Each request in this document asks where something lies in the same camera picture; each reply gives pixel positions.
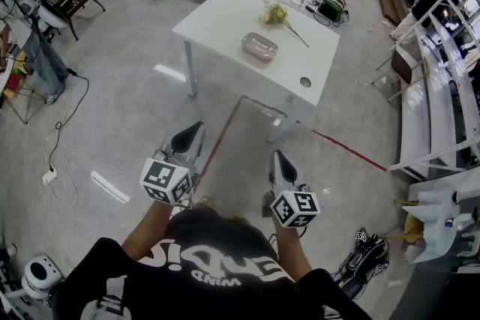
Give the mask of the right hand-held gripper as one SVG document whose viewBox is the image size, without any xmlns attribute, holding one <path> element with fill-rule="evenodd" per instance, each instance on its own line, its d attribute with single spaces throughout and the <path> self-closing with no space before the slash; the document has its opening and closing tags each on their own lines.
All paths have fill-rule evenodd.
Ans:
<svg viewBox="0 0 480 320">
<path fill-rule="evenodd" d="M 283 228 L 303 228 L 320 215 L 317 195 L 306 184 L 296 186 L 298 172 L 284 153 L 270 156 L 272 190 L 262 196 L 262 216 L 274 217 Z"/>
</svg>

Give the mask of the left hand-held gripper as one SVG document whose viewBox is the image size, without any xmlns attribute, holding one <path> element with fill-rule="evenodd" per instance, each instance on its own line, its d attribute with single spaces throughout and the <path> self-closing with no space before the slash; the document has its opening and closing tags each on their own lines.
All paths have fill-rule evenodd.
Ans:
<svg viewBox="0 0 480 320">
<path fill-rule="evenodd" d="M 174 135 L 169 144 L 146 159 L 139 183 L 152 199 L 174 206 L 190 196 L 197 183 L 197 159 L 206 128 L 198 121 Z"/>
</svg>

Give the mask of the clear plastic container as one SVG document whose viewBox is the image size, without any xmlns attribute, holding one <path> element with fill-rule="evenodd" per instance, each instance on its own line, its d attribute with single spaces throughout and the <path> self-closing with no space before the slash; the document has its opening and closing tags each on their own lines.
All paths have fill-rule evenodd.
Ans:
<svg viewBox="0 0 480 320">
<path fill-rule="evenodd" d="M 247 33 L 241 40 L 241 49 L 263 63 L 269 63 L 278 52 L 278 45 L 255 32 Z"/>
</svg>

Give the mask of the person's left forearm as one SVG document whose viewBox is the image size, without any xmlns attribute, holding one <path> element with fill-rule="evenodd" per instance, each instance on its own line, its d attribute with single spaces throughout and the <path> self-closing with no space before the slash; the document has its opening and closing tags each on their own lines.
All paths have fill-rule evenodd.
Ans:
<svg viewBox="0 0 480 320">
<path fill-rule="evenodd" d="M 166 233 L 174 207 L 154 201 L 121 248 L 135 262 L 148 256 Z"/>
</svg>

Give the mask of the person's right forearm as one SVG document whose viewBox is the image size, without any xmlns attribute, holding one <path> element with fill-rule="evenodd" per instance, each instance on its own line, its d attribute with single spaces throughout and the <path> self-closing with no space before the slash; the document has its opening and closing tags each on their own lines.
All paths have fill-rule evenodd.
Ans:
<svg viewBox="0 0 480 320">
<path fill-rule="evenodd" d="M 279 265 L 296 281 L 312 271 L 302 249 L 299 233 L 296 228 L 284 228 L 276 217 L 273 217 L 277 237 Z"/>
</svg>

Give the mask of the spare hand-held gripper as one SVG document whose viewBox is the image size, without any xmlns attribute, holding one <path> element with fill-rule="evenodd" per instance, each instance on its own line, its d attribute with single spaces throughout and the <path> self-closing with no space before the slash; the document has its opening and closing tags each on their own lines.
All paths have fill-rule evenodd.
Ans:
<svg viewBox="0 0 480 320">
<path fill-rule="evenodd" d="M 389 266 L 389 243 L 378 234 L 369 235 L 360 228 L 354 239 L 353 248 L 341 262 L 334 281 L 353 300 L 362 296 L 372 278 Z"/>
</svg>

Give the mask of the white table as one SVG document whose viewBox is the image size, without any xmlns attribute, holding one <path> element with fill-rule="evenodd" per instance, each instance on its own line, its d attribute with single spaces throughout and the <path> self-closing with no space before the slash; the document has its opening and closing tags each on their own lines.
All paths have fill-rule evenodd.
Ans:
<svg viewBox="0 0 480 320">
<path fill-rule="evenodd" d="M 268 0 L 206 0 L 172 31 L 184 41 L 187 61 L 187 92 L 197 94 L 191 46 L 205 49 L 246 67 L 287 91 L 290 101 L 285 117 L 267 136 L 274 142 L 296 122 L 307 117 L 306 106 L 320 101 L 338 47 L 339 35 L 310 17 L 289 7 L 287 20 L 293 27 L 266 25 L 260 21 Z M 269 63 L 248 55 L 242 38 L 255 32 L 277 44 Z"/>
</svg>

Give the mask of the person's black printed t-shirt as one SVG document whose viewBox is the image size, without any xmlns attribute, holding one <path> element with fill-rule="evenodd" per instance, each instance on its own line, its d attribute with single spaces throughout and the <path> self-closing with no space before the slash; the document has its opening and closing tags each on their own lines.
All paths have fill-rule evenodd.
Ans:
<svg viewBox="0 0 480 320">
<path fill-rule="evenodd" d="M 54 320 L 324 320 L 325 307 L 371 320 L 328 271 L 296 282 L 277 244 L 204 203 L 172 211 L 164 238 L 138 262 L 122 244 L 96 241 L 58 288 Z"/>
</svg>

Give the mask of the white metal rack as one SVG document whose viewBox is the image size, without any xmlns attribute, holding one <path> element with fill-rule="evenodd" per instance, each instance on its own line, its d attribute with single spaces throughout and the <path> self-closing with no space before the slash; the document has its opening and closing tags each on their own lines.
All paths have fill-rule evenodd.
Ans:
<svg viewBox="0 0 480 320">
<path fill-rule="evenodd" d="M 400 159 L 391 166 L 417 181 L 435 172 L 462 172 L 480 163 L 480 104 L 464 57 L 445 24 L 457 21 L 480 52 L 480 37 L 462 14 L 460 2 L 447 1 L 442 18 L 433 10 L 409 28 L 395 46 L 416 61 L 427 60 L 430 75 L 401 95 Z M 428 28 L 422 27 L 430 19 Z"/>
</svg>

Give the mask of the yellow artificial flower bouquet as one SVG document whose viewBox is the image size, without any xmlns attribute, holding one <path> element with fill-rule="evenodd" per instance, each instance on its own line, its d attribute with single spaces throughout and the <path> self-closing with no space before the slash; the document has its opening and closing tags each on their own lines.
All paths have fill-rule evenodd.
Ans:
<svg viewBox="0 0 480 320">
<path fill-rule="evenodd" d="M 288 10 L 280 2 L 264 0 L 264 11 L 260 20 L 266 25 L 283 25 L 287 27 L 306 47 L 307 42 L 297 33 L 288 21 Z"/>
</svg>

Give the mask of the brown seat metal chair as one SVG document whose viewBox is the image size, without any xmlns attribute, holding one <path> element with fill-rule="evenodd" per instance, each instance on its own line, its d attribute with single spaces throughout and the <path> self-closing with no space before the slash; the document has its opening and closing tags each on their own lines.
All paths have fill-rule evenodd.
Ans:
<svg viewBox="0 0 480 320">
<path fill-rule="evenodd" d="M 414 85 L 425 82 L 430 75 L 427 60 L 416 61 L 402 46 L 395 46 L 393 53 L 376 70 L 379 74 L 370 85 L 388 102 L 405 94 Z"/>
</svg>

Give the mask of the grey work counter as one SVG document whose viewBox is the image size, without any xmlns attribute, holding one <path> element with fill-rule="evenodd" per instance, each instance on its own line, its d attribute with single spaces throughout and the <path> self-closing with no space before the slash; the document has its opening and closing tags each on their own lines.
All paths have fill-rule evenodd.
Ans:
<svg viewBox="0 0 480 320">
<path fill-rule="evenodd" d="M 474 205 L 480 207 L 480 167 L 465 172 L 418 182 L 409 187 L 409 197 L 428 192 L 469 194 L 457 208 L 465 213 Z M 454 237 L 448 251 L 435 259 L 415 264 L 414 271 L 389 320 L 461 320 L 477 319 L 480 315 L 480 274 L 456 274 L 461 260 L 455 255 L 464 243 Z"/>
</svg>

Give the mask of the white round device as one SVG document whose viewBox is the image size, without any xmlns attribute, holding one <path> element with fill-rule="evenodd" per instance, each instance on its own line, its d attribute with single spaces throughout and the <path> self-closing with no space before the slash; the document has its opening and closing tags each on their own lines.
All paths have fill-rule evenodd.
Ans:
<svg viewBox="0 0 480 320">
<path fill-rule="evenodd" d="M 50 289 L 62 279 L 62 273 L 52 259 L 40 254 L 25 265 L 21 285 L 30 298 L 42 301 L 48 298 Z"/>
</svg>

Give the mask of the wooden pallet step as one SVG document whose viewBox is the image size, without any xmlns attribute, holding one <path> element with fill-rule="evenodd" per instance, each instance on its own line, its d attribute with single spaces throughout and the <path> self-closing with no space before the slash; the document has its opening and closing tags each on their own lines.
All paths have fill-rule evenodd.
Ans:
<svg viewBox="0 0 480 320">
<path fill-rule="evenodd" d="M 398 26 L 408 14 L 404 0 L 379 0 L 379 5 L 382 16 L 394 26 Z"/>
</svg>

